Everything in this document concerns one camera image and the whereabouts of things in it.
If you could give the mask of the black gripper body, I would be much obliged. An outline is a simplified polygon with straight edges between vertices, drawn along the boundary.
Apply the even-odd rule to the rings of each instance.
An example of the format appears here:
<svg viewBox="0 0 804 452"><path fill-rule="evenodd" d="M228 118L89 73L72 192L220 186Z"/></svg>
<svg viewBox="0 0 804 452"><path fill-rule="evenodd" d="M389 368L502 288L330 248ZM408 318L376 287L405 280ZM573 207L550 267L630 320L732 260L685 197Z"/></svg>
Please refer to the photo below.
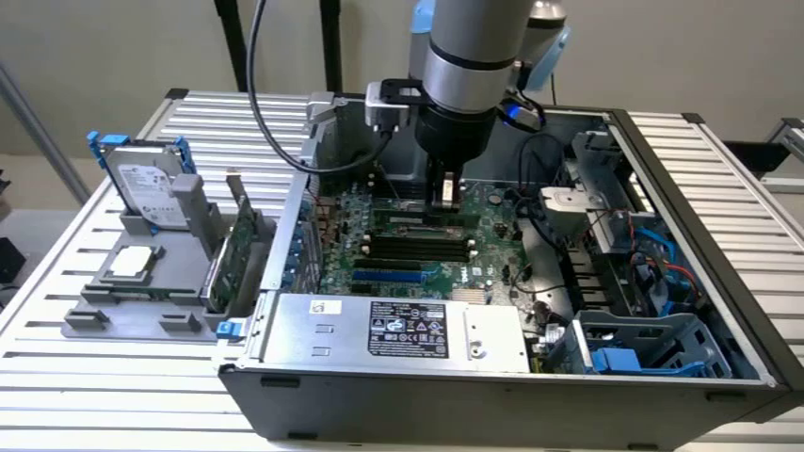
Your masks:
<svg viewBox="0 0 804 452"><path fill-rule="evenodd" d="M494 108L464 114L426 105L418 108L414 138L442 165L464 165L485 151L493 125Z"/></svg>

